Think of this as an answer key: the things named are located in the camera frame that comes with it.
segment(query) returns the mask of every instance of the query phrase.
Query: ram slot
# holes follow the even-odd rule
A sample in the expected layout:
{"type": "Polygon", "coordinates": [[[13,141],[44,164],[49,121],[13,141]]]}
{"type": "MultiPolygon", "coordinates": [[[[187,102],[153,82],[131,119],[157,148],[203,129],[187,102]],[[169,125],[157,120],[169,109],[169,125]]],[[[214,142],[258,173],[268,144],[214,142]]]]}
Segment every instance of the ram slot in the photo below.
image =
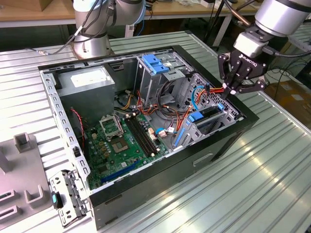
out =
{"type": "Polygon", "coordinates": [[[157,150],[155,145],[152,143],[151,139],[146,135],[145,131],[142,129],[140,124],[135,118],[126,119],[125,123],[127,127],[132,132],[134,138],[136,139],[139,146],[142,148],[147,157],[156,154],[157,150]]]}

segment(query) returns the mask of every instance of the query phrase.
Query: yellow cable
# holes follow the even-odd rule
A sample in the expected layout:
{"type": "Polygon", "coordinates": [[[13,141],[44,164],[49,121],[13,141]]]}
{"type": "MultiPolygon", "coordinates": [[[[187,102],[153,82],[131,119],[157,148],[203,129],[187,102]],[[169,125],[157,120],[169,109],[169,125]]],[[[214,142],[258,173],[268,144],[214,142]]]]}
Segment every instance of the yellow cable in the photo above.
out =
{"type": "Polygon", "coordinates": [[[128,97],[128,102],[127,102],[125,107],[121,108],[122,110],[128,109],[128,107],[130,106],[130,103],[131,103],[131,98],[132,98],[132,96],[128,97]]]}

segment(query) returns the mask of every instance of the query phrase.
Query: ribbed aluminum surface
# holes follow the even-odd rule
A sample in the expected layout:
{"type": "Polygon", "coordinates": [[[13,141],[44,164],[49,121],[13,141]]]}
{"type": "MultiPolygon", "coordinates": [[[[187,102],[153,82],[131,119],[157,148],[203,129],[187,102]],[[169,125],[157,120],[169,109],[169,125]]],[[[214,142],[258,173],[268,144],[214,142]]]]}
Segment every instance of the ribbed aluminum surface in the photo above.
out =
{"type": "MultiPolygon", "coordinates": [[[[184,32],[115,39],[115,53],[182,45],[218,77],[216,56],[184,32]]],[[[58,47],[48,49],[53,52],[58,47]]],[[[74,60],[32,51],[0,53],[0,140],[36,135],[47,177],[70,166],[37,66],[74,60]]],[[[120,217],[101,232],[304,232],[311,224],[311,133],[264,94],[240,96],[259,117],[220,160],[120,217]]],[[[63,231],[52,208],[3,232],[63,231]]],[[[66,232],[95,232],[91,218],[66,232]]]]}
{"type": "Polygon", "coordinates": [[[311,23],[302,24],[297,31],[288,37],[289,41],[303,51],[311,50],[311,23]]]}

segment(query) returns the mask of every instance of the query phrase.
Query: robotic arm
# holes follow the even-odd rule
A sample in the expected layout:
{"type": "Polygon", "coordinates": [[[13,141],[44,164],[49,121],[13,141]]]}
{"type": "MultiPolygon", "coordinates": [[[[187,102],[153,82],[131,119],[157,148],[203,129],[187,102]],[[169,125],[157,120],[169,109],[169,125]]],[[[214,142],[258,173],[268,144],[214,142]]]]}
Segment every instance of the robotic arm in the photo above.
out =
{"type": "Polygon", "coordinates": [[[268,46],[275,36],[286,37],[293,34],[311,12],[311,0],[265,0],[255,15],[255,23],[250,23],[231,9],[234,16],[249,26],[241,33],[231,53],[218,56],[220,77],[225,91],[222,98],[229,94],[248,93],[264,90],[267,83],[264,74],[268,64],[262,52],[274,56],[299,57],[301,55],[282,55],[268,46]],[[254,84],[243,81],[258,78],[254,84]]]}
{"type": "Polygon", "coordinates": [[[73,41],[74,51],[81,58],[110,54],[107,27],[139,23],[146,10],[145,0],[74,0],[73,8],[81,29],[73,41]]]}

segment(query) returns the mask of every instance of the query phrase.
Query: blue plastic latch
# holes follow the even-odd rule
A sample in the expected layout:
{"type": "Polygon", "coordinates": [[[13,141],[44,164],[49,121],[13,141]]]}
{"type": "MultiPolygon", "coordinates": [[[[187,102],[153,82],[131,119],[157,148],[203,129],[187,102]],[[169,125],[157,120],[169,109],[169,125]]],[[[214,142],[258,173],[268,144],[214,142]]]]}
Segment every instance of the blue plastic latch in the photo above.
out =
{"type": "Polygon", "coordinates": [[[225,108],[221,103],[219,103],[217,106],[218,106],[220,111],[222,111],[225,108]]]}
{"type": "Polygon", "coordinates": [[[53,199],[53,203],[56,203],[57,199],[56,199],[56,195],[55,194],[53,194],[52,199],[53,199]]]}
{"type": "Polygon", "coordinates": [[[144,63],[152,70],[154,74],[161,74],[168,72],[170,69],[164,66],[160,59],[158,59],[153,54],[144,55],[142,57],[144,63]]]}
{"type": "Polygon", "coordinates": [[[203,118],[203,115],[200,113],[200,112],[194,112],[194,113],[190,113],[188,119],[191,121],[191,122],[195,122],[196,120],[199,120],[203,118]]]}

